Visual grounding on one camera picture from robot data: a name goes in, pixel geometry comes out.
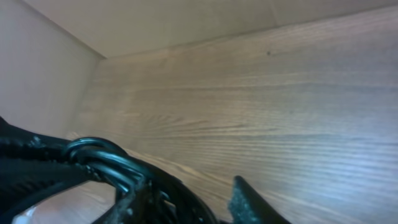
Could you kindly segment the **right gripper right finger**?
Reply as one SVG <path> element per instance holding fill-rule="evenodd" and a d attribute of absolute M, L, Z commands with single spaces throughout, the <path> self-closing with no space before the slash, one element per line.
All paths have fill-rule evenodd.
<path fill-rule="evenodd" d="M 239 175 L 233 180 L 228 210 L 233 224 L 290 224 Z"/>

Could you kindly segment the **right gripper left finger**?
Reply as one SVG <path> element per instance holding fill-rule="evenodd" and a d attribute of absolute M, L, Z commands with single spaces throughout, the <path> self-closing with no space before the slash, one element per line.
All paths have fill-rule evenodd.
<path fill-rule="evenodd" d="M 32 133 L 1 119 L 1 214 L 18 215 L 39 202 L 96 177 L 72 159 L 100 138 L 74 141 Z"/>

